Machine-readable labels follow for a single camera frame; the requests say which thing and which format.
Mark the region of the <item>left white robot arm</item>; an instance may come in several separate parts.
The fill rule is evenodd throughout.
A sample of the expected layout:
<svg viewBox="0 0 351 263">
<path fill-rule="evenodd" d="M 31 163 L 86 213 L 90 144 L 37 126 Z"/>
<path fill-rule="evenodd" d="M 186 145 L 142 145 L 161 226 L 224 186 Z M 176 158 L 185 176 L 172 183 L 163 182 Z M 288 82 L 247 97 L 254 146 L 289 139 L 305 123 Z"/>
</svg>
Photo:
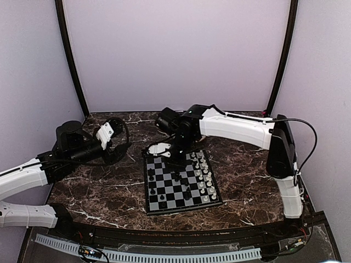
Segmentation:
<svg viewBox="0 0 351 263">
<path fill-rule="evenodd" d="M 26 190 L 55 184 L 81 166 L 94 166 L 101 158 L 101 167 L 119 162 L 131 146 L 126 123 L 109 118 L 93 134 L 79 121 L 68 121 L 56 129 L 52 150 L 28 162 L 1 172 L 1 227 L 55 228 L 64 238 L 77 235 L 77 226 L 62 204 L 23 205 L 5 199 Z"/>
</svg>

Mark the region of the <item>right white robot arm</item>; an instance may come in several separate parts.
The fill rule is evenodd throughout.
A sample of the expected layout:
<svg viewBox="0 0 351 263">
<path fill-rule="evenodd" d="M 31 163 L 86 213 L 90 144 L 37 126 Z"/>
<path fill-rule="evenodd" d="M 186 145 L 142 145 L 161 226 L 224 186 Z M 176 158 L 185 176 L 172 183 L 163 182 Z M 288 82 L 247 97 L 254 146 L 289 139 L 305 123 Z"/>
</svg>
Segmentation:
<svg viewBox="0 0 351 263">
<path fill-rule="evenodd" d="M 184 158 L 185 152 L 203 137 L 219 137 L 244 142 L 268 151 L 266 170 L 278 185 L 284 217 L 280 233 L 291 238 L 301 229 L 302 197 L 298 188 L 298 164 L 295 142 L 284 115 L 276 118 L 251 117 L 221 111 L 216 105 L 194 104 L 184 113 L 164 108 L 155 125 L 169 136 L 170 144 L 158 142 L 148 153 L 172 160 Z"/>
</svg>

